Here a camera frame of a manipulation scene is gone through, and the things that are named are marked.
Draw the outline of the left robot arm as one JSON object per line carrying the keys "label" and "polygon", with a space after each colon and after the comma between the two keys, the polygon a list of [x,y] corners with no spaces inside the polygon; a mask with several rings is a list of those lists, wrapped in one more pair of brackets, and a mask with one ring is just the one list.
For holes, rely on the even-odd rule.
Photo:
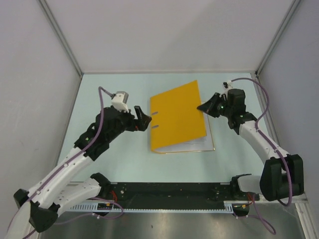
{"label": "left robot arm", "polygon": [[26,239],[31,235],[26,231],[27,224],[32,225],[34,232],[41,233],[70,207],[91,198],[107,198],[112,191],[111,183],[101,173],[91,175],[73,189],[67,189],[67,185],[78,172],[108,150],[120,134],[148,128],[152,117],[144,114],[139,106],[134,109],[135,115],[114,106],[102,108],[95,122],[80,135],[60,164],[32,188],[17,190],[13,197],[18,216],[13,218],[8,231]]}

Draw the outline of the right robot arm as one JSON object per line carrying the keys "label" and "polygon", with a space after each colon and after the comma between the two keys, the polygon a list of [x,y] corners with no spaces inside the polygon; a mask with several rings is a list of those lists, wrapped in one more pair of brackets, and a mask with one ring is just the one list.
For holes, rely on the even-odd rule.
{"label": "right robot arm", "polygon": [[245,92],[231,89],[227,94],[215,93],[198,110],[228,120],[228,126],[246,140],[263,162],[261,175],[242,174],[232,177],[235,184],[230,195],[243,199],[248,192],[261,194],[268,201],[291,199],[304,193],[303,160],[290,154],[269,138],[257,125],[257,118],[246,110]]}

